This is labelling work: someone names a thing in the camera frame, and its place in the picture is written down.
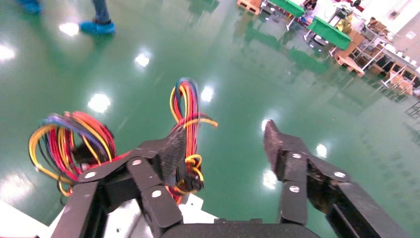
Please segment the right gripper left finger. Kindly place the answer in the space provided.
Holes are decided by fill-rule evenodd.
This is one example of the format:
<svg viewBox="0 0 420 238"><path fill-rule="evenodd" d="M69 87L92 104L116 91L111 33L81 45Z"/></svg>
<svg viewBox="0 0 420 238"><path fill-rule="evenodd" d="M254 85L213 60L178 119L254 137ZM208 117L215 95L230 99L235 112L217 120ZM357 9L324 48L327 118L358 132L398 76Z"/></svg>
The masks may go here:
<svg viewBox="0 0 420 238"><path fill-rule="evenodd" d="M54 238L102 238L108 214L135 200L159 238L183 217L165 182L185 160L186 130L142 142L122 159L83 172L53 233Z"/></svg>

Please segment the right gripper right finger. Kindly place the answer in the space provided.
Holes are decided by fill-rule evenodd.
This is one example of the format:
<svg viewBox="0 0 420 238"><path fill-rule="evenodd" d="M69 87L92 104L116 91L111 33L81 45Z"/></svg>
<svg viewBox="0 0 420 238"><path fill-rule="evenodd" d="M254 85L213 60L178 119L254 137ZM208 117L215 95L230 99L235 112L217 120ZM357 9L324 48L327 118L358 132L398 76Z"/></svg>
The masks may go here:
<svg viewBox="0 0 420 238"><path fill-rule="evenodd" d="M307 203L326 215L340 238L408 238L343 169L310 153L304 142L265 124L263 147L271 170L282 182L278 221L305 226Z"/></svg>

